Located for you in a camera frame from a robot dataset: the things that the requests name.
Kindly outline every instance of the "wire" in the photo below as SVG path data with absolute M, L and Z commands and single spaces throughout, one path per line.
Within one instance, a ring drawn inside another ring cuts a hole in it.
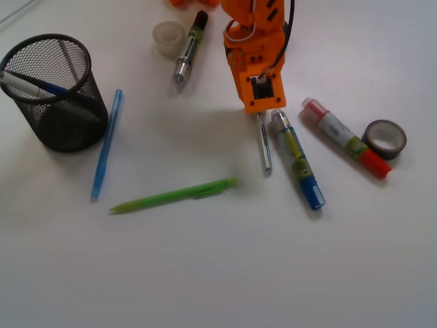
M 290 3 L 290 17 L 288 19 L 288 27 L 287 31 L 285 32 L 285 42 L 282 46 L 281 51 L 279 51 L 278 57 L 275 59 L 273 64 L 267 68 L 264 68 L 262 71 L 262 75 L 266 74 L 269 70 L 272 70 L 282 59 L 285 50 L 287 49 L 288 42 L 290 41 L 290 36 L 292 34 L 292 28 L 293 28 L 293 20 L 294 20 L 294 0 L 291 0 Z
M 225 29 L 225 32 L 224 32 L 226 38 L 229 41 L 237 43 L 237 42 L 247 41 L 248 39 L 253 37 L 253 34 L 255 34 L 256 29 L 257 29 L 257 24 L 255 23 L 255 8 L 256 8 L 256 4 L 257 4 L 257 0 L 253 0 L 253 3 L 252 3 L 252 15 L 253 15 L 253 29 L 252 29 L 252 33 L 249 36 L 247 36 L 247 37 L 245 37 L 243 39 L 233 39 L 233 38 L 231 38 L 227 32 L 229 32 L 229 30 L 231 29 L 232 25 L 235 23 L 235 20 L 233 19 L 226 26 L 226 29 Z
M 35 1 L 36 0 L 28 1 L 27 3 L 25 3 L 24 5 L 19 7 L 17 10 L 15 10 L 11 14 L 7 15 L 5 18 L 0 19 L 0 25 L 3 24 L 5 21 L 7 21 L 9 18 L 11 18 L 11 17 L 15 16 L 16 14 L 18 14 L 21 10 L 24 10 L 26 7 L 28 7 L 29 5 L 31 5 Z

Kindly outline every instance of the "blue cap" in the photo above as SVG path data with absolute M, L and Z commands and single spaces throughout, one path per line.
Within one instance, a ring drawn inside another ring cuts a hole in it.
M 302 188 L 303 193 L 308 199 L 309 205 L 313 210 L 318 210 L 326 204 L 314 176 L 308 176 L 306 178 L 303 178 L 300 181 L 300 188 Z

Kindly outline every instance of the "white cap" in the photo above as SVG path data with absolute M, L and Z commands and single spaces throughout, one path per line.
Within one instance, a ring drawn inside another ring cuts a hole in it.
M 177 22 L 162 22 L 153 28 L 156 50 L 163 56 L 176 59 L 184 46 L 184 27 Z

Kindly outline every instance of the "tape roll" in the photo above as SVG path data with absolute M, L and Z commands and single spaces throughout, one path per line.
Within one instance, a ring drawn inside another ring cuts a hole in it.
M 369 124 L 361 140 L 385 160 L 395 159 L 407 144 L 404 130 L 388 120 Z

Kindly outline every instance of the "mesh cup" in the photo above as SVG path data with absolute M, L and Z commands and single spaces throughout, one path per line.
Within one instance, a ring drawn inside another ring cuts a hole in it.
M 38 139 L 50 149 L 76 152 L 104 135 L 108 112 L 91 72 L 89 53 L 79 41 L 60 34 L 30 38 L 5 56 L 0 70 L 45 90 L 47 83 L 62 90 L 54 97 L 39 99 L 0 83 Z

